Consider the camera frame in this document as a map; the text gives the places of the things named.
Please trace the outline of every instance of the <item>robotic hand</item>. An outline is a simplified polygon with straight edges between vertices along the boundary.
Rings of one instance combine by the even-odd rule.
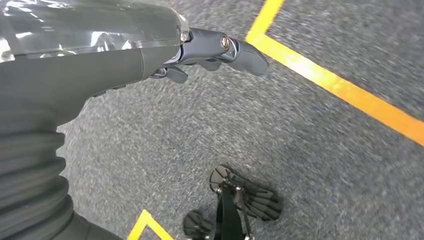
[[[265,75],[269,67],[267,59],[249,43],[228,37],[223,32],[191,28],[178,53],[165,62],[151,78],[168,77],[175,83],[182,84],[188,75],[177,65],[199,64],[208,71],[216,71],[222,63],[255,76]]]

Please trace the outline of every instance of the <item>clear plastic shell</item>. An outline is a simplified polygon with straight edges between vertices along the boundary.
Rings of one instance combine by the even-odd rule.
[[[181,45],[189,25],[157,0],[0,0],[0,63]]]

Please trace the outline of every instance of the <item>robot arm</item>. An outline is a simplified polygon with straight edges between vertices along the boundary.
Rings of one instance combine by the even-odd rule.
[[[0,0],[0,239],[120,239],[74,212],[57,126],[86,100],[149,77],[183,83],[178,65],[268,63],[222,32],[189,29],[150,0]]]

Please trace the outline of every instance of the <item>metal bolt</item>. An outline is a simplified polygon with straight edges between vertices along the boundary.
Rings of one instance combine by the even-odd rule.
[[[230,40],[228,39],[228,36],[226,35],[221,36],[221,47],[224,50],[228,50],[230,48]]]

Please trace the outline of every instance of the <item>yellow tape line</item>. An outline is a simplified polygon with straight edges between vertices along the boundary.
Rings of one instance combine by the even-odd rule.
[[[265,35],[283,3],[284,0],[267,0],[246,40],[289,69],[424,146],[424,122]]]
[[[140,240],[142,232],[146,226],[149,226],[149,228],[151,228],[160,239],[173,240],[171,235],[169,235],[169,233],[167,233],[167,231],[165,231],[165,229],[159,225],[155,219],[153,219],[152,215],[147,210],[143,210],[143,212],[141,212],[140,217],[128,236],[128,240]]]

